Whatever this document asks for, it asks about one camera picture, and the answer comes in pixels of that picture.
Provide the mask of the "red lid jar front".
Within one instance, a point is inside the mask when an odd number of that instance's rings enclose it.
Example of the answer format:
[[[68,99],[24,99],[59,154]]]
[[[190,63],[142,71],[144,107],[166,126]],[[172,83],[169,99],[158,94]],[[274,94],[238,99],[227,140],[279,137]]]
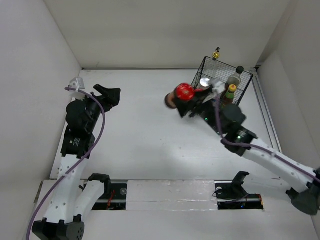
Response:
[[[178,99],[184,102],[190,101],[195,96],[195,89],[188,83],[179,84],[172,92],[164,98],[164,103],[169,109],[176,109],[174,100]]]

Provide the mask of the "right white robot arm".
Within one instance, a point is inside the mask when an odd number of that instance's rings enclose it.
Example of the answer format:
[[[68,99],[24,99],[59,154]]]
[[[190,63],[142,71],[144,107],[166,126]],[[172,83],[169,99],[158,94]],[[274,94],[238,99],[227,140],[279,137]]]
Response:
[[[300,212],[315,216],[320,210],[320,171],[292,160],[269,147],[255,133],[242,126],[246,116],[233,103],[222,106],[218,99],[204,101],[214,91],[179,85],[165,97],[181,117],[188,112],[199,115],[221,137],[231,153],[253,161],[279,177],[274,192],[291,202]]]

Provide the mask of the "green label sauce bottle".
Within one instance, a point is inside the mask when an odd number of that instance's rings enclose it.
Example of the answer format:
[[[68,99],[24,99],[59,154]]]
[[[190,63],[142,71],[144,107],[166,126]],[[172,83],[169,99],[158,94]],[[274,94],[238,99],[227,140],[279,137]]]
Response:
[[[222,97],[221,105],[220,105],[221,108],[224,108],[227,105],[233,103],[236,90],[237,90],[237,86],[235,84],[229,85],[228,90],[225,92],[224,96]]]

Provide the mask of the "clear glass oil bottle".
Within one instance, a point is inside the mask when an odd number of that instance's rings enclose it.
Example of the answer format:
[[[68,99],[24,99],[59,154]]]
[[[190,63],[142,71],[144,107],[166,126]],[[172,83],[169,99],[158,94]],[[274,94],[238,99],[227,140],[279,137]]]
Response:
[[[217,68],[218,68],[218,58],[220,57],[220,47],[217,47],[214,52],[212,53],[212,63],[211,63],[211,77],[215,78],[217,74]]]

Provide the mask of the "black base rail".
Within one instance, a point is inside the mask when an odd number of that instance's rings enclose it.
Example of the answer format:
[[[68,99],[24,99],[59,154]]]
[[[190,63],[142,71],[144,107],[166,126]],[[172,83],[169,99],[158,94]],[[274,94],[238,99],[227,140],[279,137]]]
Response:
[[[100,197],[93,206],[94,211],[124,211],[128,181],[112,181],[109,194]],[[260,194],[246,193],[241,186],[230,180],[214,181],[213,196],[217,200],[217,210],[263,210],[264,204]]]

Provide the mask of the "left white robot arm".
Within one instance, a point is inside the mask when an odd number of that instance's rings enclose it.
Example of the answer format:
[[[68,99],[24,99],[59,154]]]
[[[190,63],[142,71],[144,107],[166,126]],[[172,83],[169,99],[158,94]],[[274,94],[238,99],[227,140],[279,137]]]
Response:
[[[87,93],[82,87],[65,90],[84,95],[66,107],[61,162],[56,183],[35,209],[28,224],[26,239],[34,234],[40,240],[81,240],[84,237],[86,216],[99,198],[111,194],[109,175],[94,173],[82,193],[79,183],[89,162],[91,152],[100,141],[103,132],[94,136],[99,119],[106,125],[106,112],[120,103],[120,88],[93,87],[99,95]]]

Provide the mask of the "dark soy sauce bottle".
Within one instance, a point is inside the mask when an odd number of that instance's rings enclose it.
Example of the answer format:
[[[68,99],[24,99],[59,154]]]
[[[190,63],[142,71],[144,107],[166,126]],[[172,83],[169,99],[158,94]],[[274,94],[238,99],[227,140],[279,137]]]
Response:
[[[230,75],[229,78],[227,79],[227,84],[228,85],[235,85],[237,88],[239,87],[241,83],[241,74],[244,72],[244,67],[243,66],[238,66],[235,70],[235,73]]]

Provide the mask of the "silver lid shaker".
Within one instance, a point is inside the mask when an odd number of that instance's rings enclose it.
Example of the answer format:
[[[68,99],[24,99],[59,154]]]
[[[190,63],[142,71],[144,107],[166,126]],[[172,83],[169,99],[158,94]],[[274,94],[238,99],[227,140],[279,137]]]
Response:
[[[201,90],[206,90],[211,86],[211,79],[209,78],[201,78],[198,83],[198,88]]]

